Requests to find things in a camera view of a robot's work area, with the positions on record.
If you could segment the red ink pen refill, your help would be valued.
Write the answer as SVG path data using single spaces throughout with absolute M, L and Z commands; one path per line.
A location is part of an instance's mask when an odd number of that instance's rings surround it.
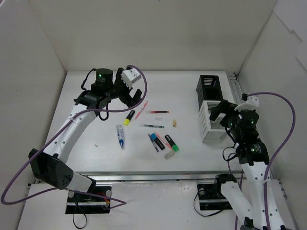
M 168 114 L 170 111 L 146 111 L 146 114 Z

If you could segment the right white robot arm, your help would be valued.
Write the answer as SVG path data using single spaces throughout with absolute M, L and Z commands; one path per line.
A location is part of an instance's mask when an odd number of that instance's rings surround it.
M 235 156 L 249 183 L 250 199 L 245 197 L 231 174 L 217 175 L 212 191 L 215 196 L 227 199 L 241 222 L 242 230 L 284 230 L 286 226 L 276 205 L 271 178 L 266 172 L 269 165 L 267 148 L 256 130 L 258 104 L 251 99 L 240 105 L 222 100 L 211 109 L 211 121 L 224 114 L 220 125 L 235 141 Z

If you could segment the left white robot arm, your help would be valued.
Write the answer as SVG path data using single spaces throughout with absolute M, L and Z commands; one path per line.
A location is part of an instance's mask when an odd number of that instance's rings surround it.
M 120 99 L 128 108 L 141 103 L 145 93 L 138 89 L 133 96 L 133 84 L 144 79 L 144 74 L 136 67 L 119 68 L 116 73 L 110 69 L 93 70 L 95 82 L 90 89 L 82 87 L 82 93 L 74 99 L 72 111 L 56 135 L 41 150 L 32 149 L 29 153 L 31 169 L 36 179 L 59 190 L 79 191 L 79 196 L 90 201 L 96 195 L 96 182 L 74 172 L 67 164 L 69 155 L 85 129 L 108 104 Z

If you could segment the green ink pen refill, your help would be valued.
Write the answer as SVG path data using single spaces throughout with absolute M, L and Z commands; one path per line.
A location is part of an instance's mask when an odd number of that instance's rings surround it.
M 149 125 L 149 124 L 139 124 L 140 127 L 151 127 L 151 128 L 165 128 L 164 126 L 160 125 Z

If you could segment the pink thin highlighter pen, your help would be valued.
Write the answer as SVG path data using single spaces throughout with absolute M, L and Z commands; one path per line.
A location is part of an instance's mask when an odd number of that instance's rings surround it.
M 143 110 L 145 109 L 145 107 L 148 104 L 148 100 L 144 103 L 144 105 L 142 106 L 142 108 L 140 109 L 140 111 L 137 113 L 137 115 L 135 116 L 135 120 L 137 120 L 139 118 L 139 116 L 141 115 L 141 113 L 143 112 Z

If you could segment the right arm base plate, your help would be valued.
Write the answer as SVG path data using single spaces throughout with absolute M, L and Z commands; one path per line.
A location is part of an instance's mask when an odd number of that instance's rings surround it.
M 215 184 L 197 184 L 196 202 L 200 211 L 231 210 L 232 207 L 226 198 L 218 193 Z

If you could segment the purple pen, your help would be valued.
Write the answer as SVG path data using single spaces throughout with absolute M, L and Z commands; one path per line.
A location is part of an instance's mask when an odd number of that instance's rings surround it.
M 152 139 L 152 137 L 151 137 L 150 134 L 148 134 L 148 137 L 149 137 L 151 143 L 153 144 L 153 147 L 155 148 L 156 152 L 159 152 L 159 149 L 158 149 L 158 147 L 156 146 L 156 143 L 154 142 L 154 140 Z

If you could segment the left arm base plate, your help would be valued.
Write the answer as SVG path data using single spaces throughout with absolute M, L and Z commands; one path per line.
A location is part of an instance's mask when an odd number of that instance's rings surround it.
M 68 192 L 65 214 L 109 214 L 110 199 Z

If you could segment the orange thin pen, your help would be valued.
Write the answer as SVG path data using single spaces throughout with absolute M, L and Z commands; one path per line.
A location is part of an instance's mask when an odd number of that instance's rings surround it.
M 172 147 L 160 136 L 156 133 L 156 135 L 158 136 L 158 138 L 167 146 L 169 147 L 170 149 L 172 149 Z

